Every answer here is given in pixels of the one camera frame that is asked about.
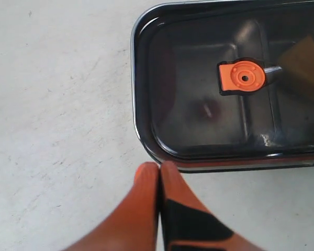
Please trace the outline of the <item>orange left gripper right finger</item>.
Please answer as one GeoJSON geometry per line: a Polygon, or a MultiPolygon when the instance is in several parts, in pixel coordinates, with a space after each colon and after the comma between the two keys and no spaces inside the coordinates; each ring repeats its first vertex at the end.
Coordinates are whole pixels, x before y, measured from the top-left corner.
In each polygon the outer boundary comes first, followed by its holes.
{"type": "Polygon", "coordinates": [[[254,250],[196,197],[176,165],[161,165],[161,219],[165,250],[254,250]]]}

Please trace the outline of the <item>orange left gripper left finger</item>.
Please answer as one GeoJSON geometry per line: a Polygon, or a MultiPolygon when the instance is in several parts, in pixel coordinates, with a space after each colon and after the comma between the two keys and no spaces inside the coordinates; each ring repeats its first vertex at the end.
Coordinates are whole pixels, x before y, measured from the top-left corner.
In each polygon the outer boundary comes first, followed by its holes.
{"type": "Polygon", "coordinates": [[[141,164],[123,201],[96,228],[66,250],[156,250],[159,167],[141,164]]]}

